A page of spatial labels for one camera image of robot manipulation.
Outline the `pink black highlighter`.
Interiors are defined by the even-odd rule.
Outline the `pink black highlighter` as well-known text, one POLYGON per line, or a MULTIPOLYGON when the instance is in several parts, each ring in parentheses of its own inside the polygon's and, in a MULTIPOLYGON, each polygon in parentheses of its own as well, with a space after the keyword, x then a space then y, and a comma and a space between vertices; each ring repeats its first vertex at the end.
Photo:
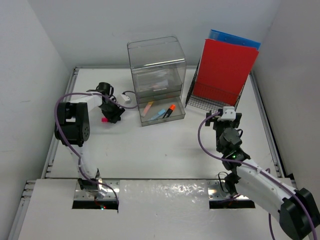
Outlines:
POLYGON ((109 119, 106 118, 106 117, 102 117, 102 118, 101 118, 101 122, 102 122, 102 123, 108 123, 108 122, 109 122, 109 119))

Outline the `orange cap clear marker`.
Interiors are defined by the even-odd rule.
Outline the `orange cap clear marker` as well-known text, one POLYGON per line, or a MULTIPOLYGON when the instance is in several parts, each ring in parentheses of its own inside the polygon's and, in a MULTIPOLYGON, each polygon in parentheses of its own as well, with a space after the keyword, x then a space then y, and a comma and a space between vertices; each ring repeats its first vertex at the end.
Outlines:
POLYGON ((147 115, 147 113, 148 113, 148 111, 150 110, 150 108, 152 107, 153 103, 154 103, 154 101, 150 101, 150 102, 148 102, 148 103, 146 104, 146 106, 144 107, 144 109, 143 109, 143 111, 142 111, 142 113, 141 113, 141 116, 142 116, 143 118, 147 115))

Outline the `blue cap clear marker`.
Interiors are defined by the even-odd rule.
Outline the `blue cap clear marker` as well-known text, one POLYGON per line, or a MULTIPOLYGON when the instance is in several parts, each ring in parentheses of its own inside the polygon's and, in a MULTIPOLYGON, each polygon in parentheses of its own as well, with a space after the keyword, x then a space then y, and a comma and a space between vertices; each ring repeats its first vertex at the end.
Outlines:
POLYGON ((163 116, 166 113, 165 109, 160 110, 157 114, 155 114, 153 117, 151 117, 149 120, 153 121, 153 120, 157 120, 159 119, 161 116, 163 116))

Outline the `orange black highlighter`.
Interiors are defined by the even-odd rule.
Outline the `orange black highlighter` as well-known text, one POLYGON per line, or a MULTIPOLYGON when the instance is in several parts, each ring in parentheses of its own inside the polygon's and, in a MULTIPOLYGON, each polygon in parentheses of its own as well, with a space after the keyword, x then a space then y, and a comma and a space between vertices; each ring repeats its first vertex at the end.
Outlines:
POLYGON ((175 110, 175 108, 176 108, 176 105, 175 104, 172 104, 168 109, 167 109, 167 111, 164 113, 164 115, 163 115, 163 119, 164 118, 168 118, 172 113, 173 113, 173 111, 175 110))

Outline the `clear plastic drawer organizer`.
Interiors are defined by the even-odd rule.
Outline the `clear plastic drawer organizer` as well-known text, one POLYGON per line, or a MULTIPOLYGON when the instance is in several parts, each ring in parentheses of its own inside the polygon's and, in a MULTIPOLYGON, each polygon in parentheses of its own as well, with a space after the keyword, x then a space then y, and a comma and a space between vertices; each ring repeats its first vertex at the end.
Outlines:
POLYGON ((174 35, 127 44, 130 71, 140 123, 143 127, 184 119, 182 93, 187 63, 178 38, 174 35), (154 101, 145 117, 141 116, 148 102, 154 101), (160 110, 175 105, 168 118, 150 120, 160 110))

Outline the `red folder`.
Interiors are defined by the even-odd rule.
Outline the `red folder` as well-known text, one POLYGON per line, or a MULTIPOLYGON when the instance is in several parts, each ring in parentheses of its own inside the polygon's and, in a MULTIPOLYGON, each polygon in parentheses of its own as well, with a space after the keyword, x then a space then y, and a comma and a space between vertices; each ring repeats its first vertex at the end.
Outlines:
POLYGON ((239 94, 256 61, 254 47, 206 39, 197 81, 221 90, 239 94))

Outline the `blue folder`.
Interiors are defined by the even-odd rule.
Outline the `blue folder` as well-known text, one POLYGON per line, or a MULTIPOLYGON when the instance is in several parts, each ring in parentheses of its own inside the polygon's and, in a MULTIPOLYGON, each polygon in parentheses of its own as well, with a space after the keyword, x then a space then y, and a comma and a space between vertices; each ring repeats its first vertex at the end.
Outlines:
POLYGON ((256 50, 259 50, 261 46, 260 42, 243 38, 237 35, 232 35, 226 32, 214 30, 214 29, 210 30, 208 38, 211 40, 216 40, 216 41, 220 41, 228 44, 256 48, 256 50))

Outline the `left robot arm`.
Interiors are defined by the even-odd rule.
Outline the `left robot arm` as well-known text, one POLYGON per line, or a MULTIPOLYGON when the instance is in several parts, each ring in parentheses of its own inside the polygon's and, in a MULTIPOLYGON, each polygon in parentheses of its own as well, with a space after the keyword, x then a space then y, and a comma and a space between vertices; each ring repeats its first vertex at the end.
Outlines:
POLYGON ((67 147, 76 164, 80 189, 103 199, 112 187, 103 183, 99 169, 90 157, 86 144, 91 131, 89 113, 100 108, 106 121, 115 124, 121 120, 125 109, 117 104, 114 88, 106 82, 100 82, 95 89, 79 95, 80 98, 72 101, 57 101, 54 135, 67 147))

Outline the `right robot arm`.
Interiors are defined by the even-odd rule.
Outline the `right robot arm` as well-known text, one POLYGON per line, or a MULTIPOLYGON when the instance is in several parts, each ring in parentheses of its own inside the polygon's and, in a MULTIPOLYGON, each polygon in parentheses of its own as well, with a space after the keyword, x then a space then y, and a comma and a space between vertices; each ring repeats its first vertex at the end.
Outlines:
POLYGON ((241 113, 234 107, 223 107, 217 113, 206 113, 202 126, 213 126, 219 160, 229 174, 224 186, 230 195, 243 195, 267 211, 292 240, 309 234, 317 238, 320 211, 312 193, 281 182, 256 163, 241 145, 243 130, 239 128, 241 113))

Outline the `white front cover panel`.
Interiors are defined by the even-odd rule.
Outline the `white front cover panel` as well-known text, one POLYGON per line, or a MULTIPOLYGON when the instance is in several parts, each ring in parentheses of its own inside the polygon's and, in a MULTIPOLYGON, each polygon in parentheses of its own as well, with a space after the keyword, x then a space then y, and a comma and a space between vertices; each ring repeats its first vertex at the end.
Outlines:
POLYGON ((75 179, 35 182, 21 240, 285 240, 261 207, 211 209, 204 180, 122 180, 119 207, 74 209, 75 179))

